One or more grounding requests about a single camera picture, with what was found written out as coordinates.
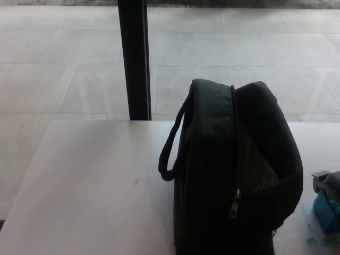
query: black backpack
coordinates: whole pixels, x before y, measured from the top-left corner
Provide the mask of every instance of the black backpack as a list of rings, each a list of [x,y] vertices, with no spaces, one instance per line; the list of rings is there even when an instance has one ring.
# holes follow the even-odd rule
[[[167,170],[184,116],[177,159]],[[177,255],[274,254],[273,236],[302,193],[298,148],[262,82],[193,80],[159,158],[175,179]]]

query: white table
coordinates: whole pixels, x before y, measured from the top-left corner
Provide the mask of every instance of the white table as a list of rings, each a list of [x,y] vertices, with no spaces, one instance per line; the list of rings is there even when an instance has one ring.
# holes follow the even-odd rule
[[[157,170],[172,125],[53,121],[0,232],[0,254],[175,254],[173,182],[164,182]],[[290,127],[305,185],[295,213],[275,236],[276,253],[339,254],[339,244],[324,240],[311,211],[316,194],[310,174],[339,170],[340,124]]]

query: zipper track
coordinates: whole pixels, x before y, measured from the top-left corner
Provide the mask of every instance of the zipper track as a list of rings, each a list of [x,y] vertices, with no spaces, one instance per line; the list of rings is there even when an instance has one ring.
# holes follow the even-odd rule
[[[237,114],[237,102],[236,102],[236,92],[235,87],[230,86],[231,98],[232,98],[232,111],[233,111],[233,123],[235,132],[235,149],[236,149],[236,174],[235,183],[236,190],[234,194],[234,199],[230,208],[229,218],[231,220],[237,220],[237,213],[239,209],[239,203],[241,201],[241,181],[243,175],[243,164],[241,163],[243,154],[240,152],[240,131],[239,131],[239,119]]]

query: zipper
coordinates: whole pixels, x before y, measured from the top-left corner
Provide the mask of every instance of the zipper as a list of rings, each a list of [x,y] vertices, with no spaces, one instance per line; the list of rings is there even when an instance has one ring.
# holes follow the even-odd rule
[[[237,189],[234,195],[234,200],[232,203],[232,207],[229,212],[229,218],[236,220],[237,219],[237,211],[239,210],[239,202],[241,200],[241,191]]]
[[[237,103],[236,103],[236,93],[235,93],[235,88],[234,86],[230,87],[231,89],[231,97],[232,97],[232,110],[233,110],[233,119],[234,119],[234,130],[235,130],[235,143],[236,143],[236,174],[235,174],[235,179],[236,179],[236,190],[234,193],[234,198],[233,202],[229,211],[229,219],[231,220],[237,220],[237,213],[239,210],[239,204],[241,202],[241,180],[242,180],[242,174],[244,170],[244,165],[242,163],[242,158],[243,158],[243,147],[240,146],[240,126],[238,122],[238,114],[237,114]]]

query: tiled floor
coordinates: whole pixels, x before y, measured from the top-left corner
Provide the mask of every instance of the tiled floor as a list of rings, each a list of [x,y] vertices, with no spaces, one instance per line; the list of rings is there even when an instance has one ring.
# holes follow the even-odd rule
[[[194,78],[262,80],[289,121],[340,122],[340,11],[150,8],[154,120]],[[115,7],[0,6],[0,219],[53,119],[127,120]]]

